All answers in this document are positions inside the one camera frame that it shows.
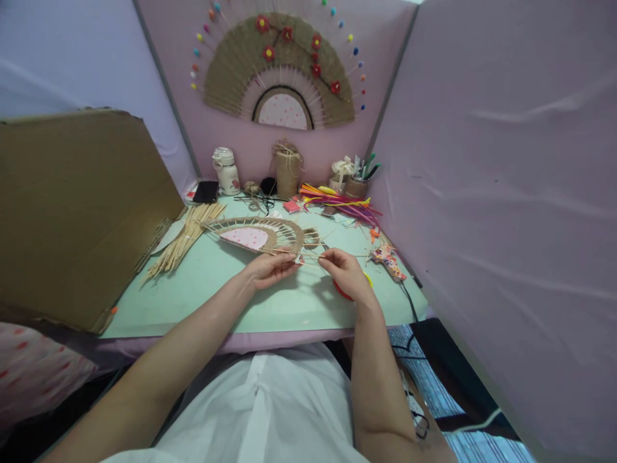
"table surface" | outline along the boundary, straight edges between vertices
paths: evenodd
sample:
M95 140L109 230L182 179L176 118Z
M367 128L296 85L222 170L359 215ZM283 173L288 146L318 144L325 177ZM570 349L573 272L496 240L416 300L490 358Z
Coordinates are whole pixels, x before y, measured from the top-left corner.
M234 201L232 197L222 197L219 201L227 205L222 217L257 215L250 212L246 204ZM353 255L367 255L378 245L377 242L371 245L367 227L345 228L333 219L320 215L320 208L310 206L312 213L290 215L283 209L282 203L277 202L274 209L284 219L296 221L297 218L299 225L317 228L331 248L341 248ZM321 253L323 248L314 251ZM142 272L130 283L118 302L114 320L102 338L164 335L214 295L256 255L208 232L195 242L174 272L150 280L140 288L144 274L157 257L151 257ZM411 323L411 307L400 284L392 280L384 266L365 262L367 257L359 257L358 260L373 280L387 325ZM307 263L317 265L314 259L307 259ZM400 260L399 264L408 275ZM418 317L423 319L426 299L411 278L404 284L413 299ZM258 292L231 333L342 329L353 327L354 323L354 304L336 291L332 277L321 268L303 266L294 277Z

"person's right hand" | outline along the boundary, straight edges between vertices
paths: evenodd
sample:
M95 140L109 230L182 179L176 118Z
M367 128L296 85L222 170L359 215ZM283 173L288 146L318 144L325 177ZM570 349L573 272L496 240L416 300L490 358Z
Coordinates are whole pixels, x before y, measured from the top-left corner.
M339 287L356 302L377 300L358 260L340 249L325 251L319 260L321 265L336 280Z

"bundle of sticks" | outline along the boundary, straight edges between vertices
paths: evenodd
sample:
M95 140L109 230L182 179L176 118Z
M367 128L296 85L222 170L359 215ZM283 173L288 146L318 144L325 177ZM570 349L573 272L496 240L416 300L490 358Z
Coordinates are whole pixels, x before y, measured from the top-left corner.
M163 254L156 260L154 265L148 269L146 276L141 281L141 285L143 286L151 278L158 277L162 272L177 269L188 250L204 231L201 223L217 219L224 210L225 206L222 204L192 206L184 219L184 228L176 239L165 248Z

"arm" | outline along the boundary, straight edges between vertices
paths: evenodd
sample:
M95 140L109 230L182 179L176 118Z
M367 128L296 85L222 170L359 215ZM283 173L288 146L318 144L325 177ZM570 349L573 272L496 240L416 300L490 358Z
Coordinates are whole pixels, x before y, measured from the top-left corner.
M421 462L413 417L377 297L355 257L338 249L323 256L321 266L356 303L352 355L356 447L373 463Z
M51 462L99 462L147 448L174 403L214 356L257 289L293 274L295 256L261 255L178 323L48 455Z

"white bottle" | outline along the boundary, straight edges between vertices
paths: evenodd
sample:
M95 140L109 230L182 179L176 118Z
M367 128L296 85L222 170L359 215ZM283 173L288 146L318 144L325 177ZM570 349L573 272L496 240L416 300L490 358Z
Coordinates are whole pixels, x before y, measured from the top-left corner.
M228 196L240 193L240 180L238 169L233 161L233 151L229 148L216 148L212 159L214 159L214 168L219 174L219 186L223 193Z

